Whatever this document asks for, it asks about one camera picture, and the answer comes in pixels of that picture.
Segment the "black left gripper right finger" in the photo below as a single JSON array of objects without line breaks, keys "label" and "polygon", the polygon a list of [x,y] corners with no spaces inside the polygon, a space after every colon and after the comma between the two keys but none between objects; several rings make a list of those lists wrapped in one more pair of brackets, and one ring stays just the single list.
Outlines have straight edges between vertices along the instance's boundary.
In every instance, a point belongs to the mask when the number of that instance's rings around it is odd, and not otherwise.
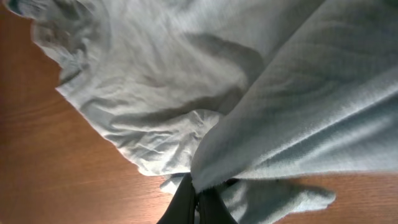
[{"label": "black left gripper right finger", "polygon": [[215,188],[198,194],[200,224],[237,224]]}]

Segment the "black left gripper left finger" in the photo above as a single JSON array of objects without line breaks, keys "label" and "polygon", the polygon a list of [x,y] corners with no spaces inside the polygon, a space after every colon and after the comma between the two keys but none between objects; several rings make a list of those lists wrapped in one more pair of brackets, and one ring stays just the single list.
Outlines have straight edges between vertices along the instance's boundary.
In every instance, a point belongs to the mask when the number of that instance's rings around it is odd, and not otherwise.
[{"label": "black left gripper left finger", "polygon": [[197,196],[192,177],[185,174],[174,197],[157,224],[194,224]]}]

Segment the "light teal t-shirt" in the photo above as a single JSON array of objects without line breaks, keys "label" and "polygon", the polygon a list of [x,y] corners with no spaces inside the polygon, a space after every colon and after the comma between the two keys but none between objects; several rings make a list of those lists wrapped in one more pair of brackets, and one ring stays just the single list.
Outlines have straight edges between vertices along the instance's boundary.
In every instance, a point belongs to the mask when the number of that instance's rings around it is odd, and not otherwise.
[{"label": "light teal t-shirt", "polygon": [[58,92],[175,195],[237,223],[327,208],[292,177],[397,170],[396,1],[6,1]]}]

